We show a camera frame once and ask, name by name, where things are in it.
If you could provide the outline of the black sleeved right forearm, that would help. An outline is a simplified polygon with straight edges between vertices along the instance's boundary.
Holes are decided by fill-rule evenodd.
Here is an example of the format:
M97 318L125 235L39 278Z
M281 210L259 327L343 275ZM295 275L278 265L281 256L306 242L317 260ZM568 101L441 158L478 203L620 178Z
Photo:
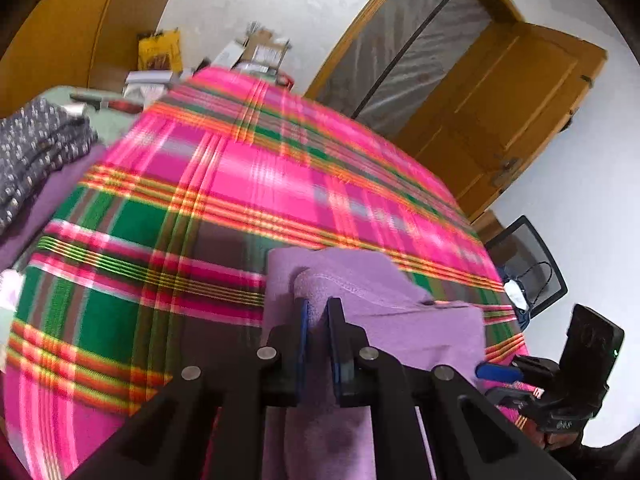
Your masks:
M602 448L583 445L579 436L571 445L556 448L549 454L578 480L640 480L639 427Z

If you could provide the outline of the person's right hand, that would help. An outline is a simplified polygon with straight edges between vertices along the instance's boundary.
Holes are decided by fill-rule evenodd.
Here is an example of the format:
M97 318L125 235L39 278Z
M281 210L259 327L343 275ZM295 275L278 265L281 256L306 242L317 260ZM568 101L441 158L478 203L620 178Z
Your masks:
M582 434L549 434L533 429L528 433L533 444L546 451L554 451L576 443Z

